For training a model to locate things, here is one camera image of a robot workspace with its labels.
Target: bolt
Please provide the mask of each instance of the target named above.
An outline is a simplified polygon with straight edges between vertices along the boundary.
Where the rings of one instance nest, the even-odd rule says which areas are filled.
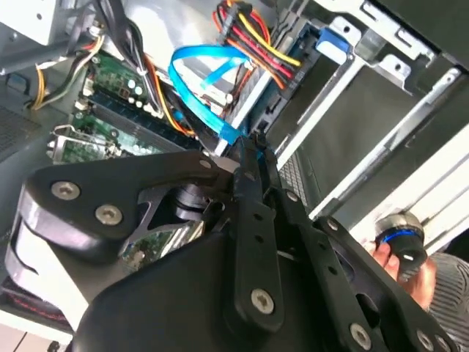
[[[212,164],[206,160],[200,160],[199,163],[207,169],[212,169]]]
[[[74,200],[80,195],[80,188],[68,181],[55,182],[51,191],[54,196],[62,200]]]
[[[256,288],[251,292],[251,302],[262,314],[272,314],[274,303],[269,293],[261,288]]]
[[[122,221],[122,212],[119,208],[109,204],[101,205],[96,209],[95,216],[101,224],[108,226],[115,226]]]
[[[328,219],[328,225],[334,231],[337,231],[339,229],[339,226],[337,226],[337,224],[330,219]]]
[[[422,330],[417,330],[417,337],[420,343],[426,348],[427,351],[433,352],[433,343]]]
[[[353,323],[350,325],[350,333],[352,334],[353,339],[364,349],[369,351],[372,348],[372,339],[369,338],[368,333],[362,327],[362,325]]]
[[[250,172],[245,172],[244,175],[251,181],[255,181],[256,178],[254,177],[253,174],[251,174]]]
[[[435,336],[438,343],[440,344],[441,348],[445,350],[445,352],[451,352],[451,348],[449,347],[448,343],[443,339],[441,336]]]
[[[287,191],[287,196],[288,196],[293,202],[297,202],[297,201],[298,201],[297,195],[294,194],[293,192]]]
[[[17,39],[18,39],[18,33],[12,32],[12,34],[10,35],[10,42],[14,42]]]

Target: person's hand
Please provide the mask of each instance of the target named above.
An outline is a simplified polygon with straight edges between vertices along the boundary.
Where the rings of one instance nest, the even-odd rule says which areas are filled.
[[[387,243],[381,244],[376,250],[371,250],[370,254],[394,280],[398,281],[399,258],[394,254],[390,255],[391,247]],[[428,258],[416,275],[406,282],[399,281],[399,283],[420,307],[428,310],[435,293],[436,274],[436,265]]]

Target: motherboard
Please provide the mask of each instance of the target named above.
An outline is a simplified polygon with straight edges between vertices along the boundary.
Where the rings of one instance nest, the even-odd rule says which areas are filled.
[[[139,75],[104,53],[93,57],[73,113],[54,128],[52,139],[49,154],[55,164],[198,148],[195,139],[174,131],[151,107]],[[190,221],[173,230],[155,229],[130,243],[122,259],[129,271],[139,270],[197,238],[202,228]]]

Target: wire bundle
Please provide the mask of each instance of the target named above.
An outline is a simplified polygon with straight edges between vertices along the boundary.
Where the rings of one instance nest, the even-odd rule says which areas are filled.
[[[232,0],[226,0],[221,2],[213,12],[213,21],[220,33],[228,24],[229,11],[233,6]],[[286,82],[293,77],[295,67],[300,66],[301,63],[271,45],[269,31],[259,13],[251,10],[241,1],[235,6],[239,9],[231,30],[226,35],[226,42],[249,56],[255,65],[269,72],[281,89],[285,88]],[[249,76],[250,73],[244,75],[238,85],[238,93]]]
[[[65,78],[64,82],[58,87],[54,92],[49,95],[45,95],[45,79],[44,73],[41,69],[36,67],[37,70],[37,79],[39,82],[39,87],[37,90],[36,100],[31,105],[32,110],[39,110],[44,106],[57,101],[58,99],[63,98],[73,85],[73,82],[77,79],[80,72],[85,68],[86,64],[91,61],[92,57],[97,54],[101,49],[104,43],[104,36],[101,36],[96,39],[95,43],[92,44],[89,51],[84,54],[79,54],[75,60],[73,60],[72,65],[70,66],[70,71]]]
[[[186,135],[193,135],[193,131],[182,127],[175,120],[166,104],[165,92],[161,89],[155,66],[144,53],[141,32],[125,15],[121,0],[93,0],[93,4],[117,50],[142,77],[152,107],[163,110],[173,128]]]

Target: ventilation grille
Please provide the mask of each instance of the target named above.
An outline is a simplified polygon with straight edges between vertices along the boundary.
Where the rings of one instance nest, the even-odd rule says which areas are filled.
[[[300,167],[295,154],[285,163],[284,167],[278,172],[280,176],[287,182],[288,186],[301,198],[304,206],[308,206],[306,195],[301,180]]]
[[[6,158],[10,148],[25,141],[39,127],[39,124],[0,106],[0,155]]]

